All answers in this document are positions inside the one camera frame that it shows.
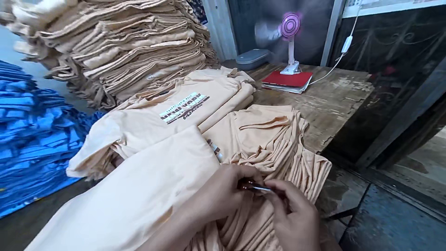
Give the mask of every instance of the printed graphic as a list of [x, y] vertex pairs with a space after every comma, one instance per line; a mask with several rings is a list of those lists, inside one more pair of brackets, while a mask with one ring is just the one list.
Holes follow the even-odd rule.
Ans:
[[203, 105], [203, 102], [208, 99], [209, 96], [193, 92], [178, 104], [161, 113], [160, 119], [167, 124], [170, 124], [181, 117], [183, 117], [183, 119], [187, 119], [194, 111]]

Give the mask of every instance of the red notebook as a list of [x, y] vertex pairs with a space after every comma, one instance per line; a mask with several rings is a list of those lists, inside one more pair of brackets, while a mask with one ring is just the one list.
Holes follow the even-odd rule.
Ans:
[[312, 72], [284, 75], [280, 74], [280, 71], [273, 71], [268, 77], [266, 77], [266, 79], [262, 80], [262, 82], [290, 87], [304, 87], [306, 84], [308, 84], [312, 76]]

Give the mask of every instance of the stack of blue clothing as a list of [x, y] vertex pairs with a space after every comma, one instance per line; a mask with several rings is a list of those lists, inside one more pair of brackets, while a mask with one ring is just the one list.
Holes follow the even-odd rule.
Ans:
[[79, 112], [0, 60], [0, 218], [74, 182], [68, 161], [102, 112]]

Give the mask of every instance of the white cable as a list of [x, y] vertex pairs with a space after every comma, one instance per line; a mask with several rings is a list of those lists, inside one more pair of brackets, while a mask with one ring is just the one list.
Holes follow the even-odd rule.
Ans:
[[361, 8], [362, 8], [362, 1], [363, 1], [363, 0], [361, 0], [361, 1], [359, 2], [359, 8], [358, 8], [358, 12], [356, 13], [355, 23], [354, 23], [354, 25], [353, 25], [353, 28], [351, 29], [351, 33], [350, 33], [350, 36], [352, 36], [352, 35], [353, 35], [353, 31], [355, 30], [355, 27], [356, 27], [356, 22], [358, 21], [358, 17], [359, 17], [359, 11], [360, 11], [360, 10], [361, 10]]
[[339, 64], [339, 62], [341, 61], [341, 59], [342, 59], [343, 56], [344, 56], [344, 53], [341, 54], [341, 57], [339, 58], [339, 60], [336, 62], [336, 64], [333, 66], [333, 68], [332, 68], [332, 69], [331, 69], [325, 76], [323, 76], [322, 78], [320, 78], [320, 79], [318, 79], [318, 80], [316, 80], [316, 81], [311, 82], [311, 83], [308, 84], [308, 85], [314, 84], [314, 83], [318, 82], [319, 80], [321, 80], [321, 79], [327, 77], [328, 74], [330, 74], [330, 73], [336, 68], [336, 66], [338, 66], [338, 64]]
[[314, 83], [318, 82], [319, 80], [321, 80], [321, 79], [327, 77], [327, 76], [328, 76], [328, 75], [329, 75], [329, 74], [336, 68], [336, 66], [338, 66], [338, 64], [339, 64], [339, 62], [341, 61], [342, 57], [343, 57], [345, 54], [347, 54], [348, 49], [350, 48], [350, 45], [351, 45], [351, 41], [353, 40], [353, 31], [355, 30], [356, 23], [357, 23], [357, 21], [358, 21], [359, 11], [360, 11], [361, 8], [362, 8], [362, 1], [363, 1], [363, 0], [361, 0], [361, 1], [359, 2], [359, 8], [358, 8], [358, 12], [356, 13], [355, 23], [353, 24], [353, 28], [351, 29], [350, 36], [347, 37], [347, 38], [345, 39], [344, 46], [342, 47], [342, 51], [341, 51], [342, 54], [341, 54], [341, 56], [339, 57], [338, 61], [336, 62], [336, 64], [333, 66], [333, 68], [332, 68], [332, 69], [331, 69], [325, 76], [323, 76], [322, 78], [320, 78], [320, 79], [318, 79], [318, 80], [316, 80], [316, 81], [311, 82], [311, 83], [308, 84], [308, 85], [314, 84]]

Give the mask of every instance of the book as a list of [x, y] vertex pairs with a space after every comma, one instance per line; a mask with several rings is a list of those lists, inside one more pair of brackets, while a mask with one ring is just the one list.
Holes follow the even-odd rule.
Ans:
[[262, 82], [262, 88], [279, 91], [302, 94], [310, 84], [313, 77], [311, 72], [301, 72], [294, 75], [280, 74], [280, 71], [274, 71]]

